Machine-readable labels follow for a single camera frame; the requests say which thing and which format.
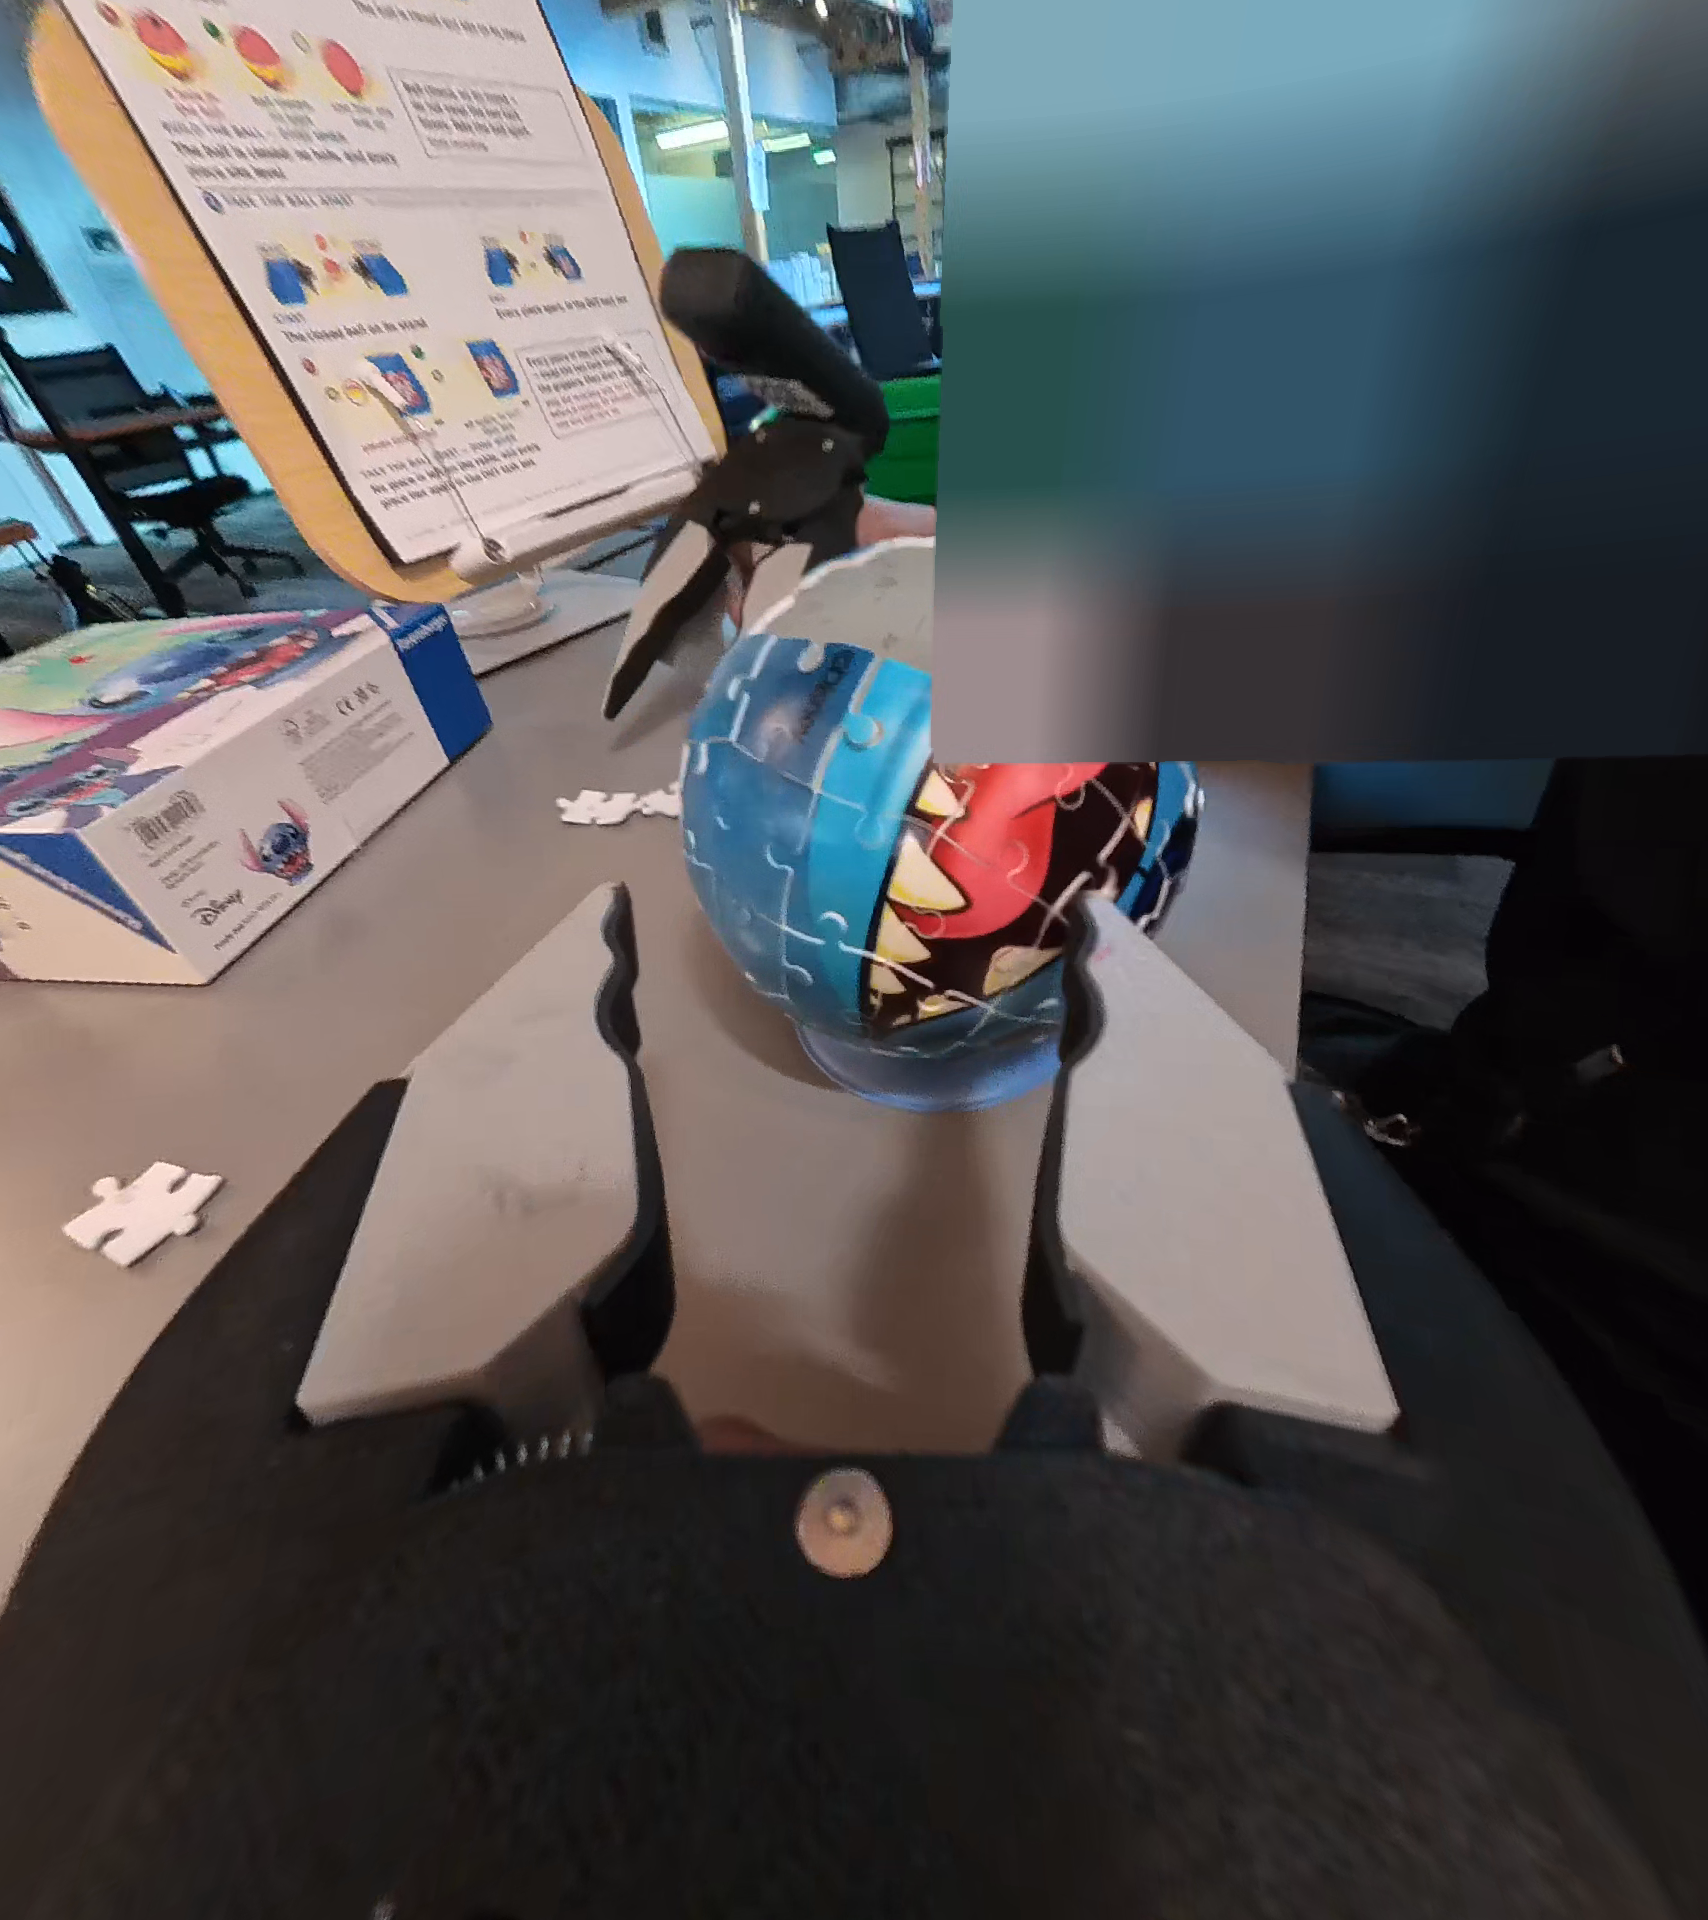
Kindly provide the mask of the white and blue puzzle box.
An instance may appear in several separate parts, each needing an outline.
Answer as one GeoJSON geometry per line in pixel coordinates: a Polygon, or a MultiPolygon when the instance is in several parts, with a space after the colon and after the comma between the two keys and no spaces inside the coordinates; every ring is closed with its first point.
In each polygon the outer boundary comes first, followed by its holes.
{"type": "Polygon", "coordinates": [[[490,731],[446,607],[120,623],[0,662],[0,980],[206,985],[490,731]]]}

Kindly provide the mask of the black office chair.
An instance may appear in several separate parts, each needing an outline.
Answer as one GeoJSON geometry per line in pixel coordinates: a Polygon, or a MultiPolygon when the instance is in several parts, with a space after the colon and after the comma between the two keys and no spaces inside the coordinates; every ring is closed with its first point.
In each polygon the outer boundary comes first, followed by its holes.
{"type": "Polygon", "coordinates": [[[867,376],[875,380],[934,376],[938,329],[913,293],[900,225],[827,226],[827,244],[848,332],[867,376]]]}
{"type": "Polygon", "coordinates": [[[248,603],[266,568],[305,575],[295,553],[234,540],[222,526],[253,500],[241,478],[219,468],[219,449],[238,441],[225,408],[144,386],[120,350],[30,354],[0,329],[0,438],[72,468],[149,603],[168,616],[187,610],[183,582],[194,574],[225,578],[248,603]]]}

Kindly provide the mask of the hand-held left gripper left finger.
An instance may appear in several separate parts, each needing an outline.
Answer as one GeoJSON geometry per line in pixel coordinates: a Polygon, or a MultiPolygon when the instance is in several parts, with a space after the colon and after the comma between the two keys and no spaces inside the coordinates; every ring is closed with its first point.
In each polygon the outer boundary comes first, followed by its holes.
{"type": "Polygon", "coordinates": [[[627,885],[595,886],[410,1062],[296,1409],[592,1428],[676,1320],[627,885]]]}

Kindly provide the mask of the blue puzzle ball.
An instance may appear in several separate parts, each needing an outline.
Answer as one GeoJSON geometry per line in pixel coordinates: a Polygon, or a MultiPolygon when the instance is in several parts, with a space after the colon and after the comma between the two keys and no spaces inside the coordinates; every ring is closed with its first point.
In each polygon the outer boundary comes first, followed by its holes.
{"type": "Polygon", "coordinates": [[[932,744],[934,540],[807,575],[725,648],[680,767],[685,866],[746,984],[829,1081],[902,1110],[1048,1084],[1082,900],[1155,934],[1191,869],[1191,763],[954,763],[932,744]]]}

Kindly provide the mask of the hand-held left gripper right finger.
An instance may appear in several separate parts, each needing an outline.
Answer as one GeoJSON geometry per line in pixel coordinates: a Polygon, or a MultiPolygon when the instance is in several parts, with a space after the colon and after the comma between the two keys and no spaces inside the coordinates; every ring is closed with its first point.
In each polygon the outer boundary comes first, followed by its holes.
{"type": "Polygon", "coordinates": [[[1022,1333],[1147,1461],[1219,1412],[1345,1444],[1401,1419],[1287,1070],[1108,900],[1063,953],[1022,1333]]]}

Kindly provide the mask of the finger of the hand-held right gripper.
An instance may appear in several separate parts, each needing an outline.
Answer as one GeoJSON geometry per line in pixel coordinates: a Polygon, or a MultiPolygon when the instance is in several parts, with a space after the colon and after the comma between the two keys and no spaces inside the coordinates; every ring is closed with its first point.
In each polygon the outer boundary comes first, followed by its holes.
{"type": "Polygon", "coordinates": [[[723,616],[737,587],[733,549],[701,520],[676,516],[664,530],[603,690],[603,719],[613,721],[689,628],[723,616]]]}
{"type": "Polygon", "coordinates": [[[772,607],[782,604],[814,564],[807,540],[727,548],[727,623],[730,636],[743,636],[772,607]]]}

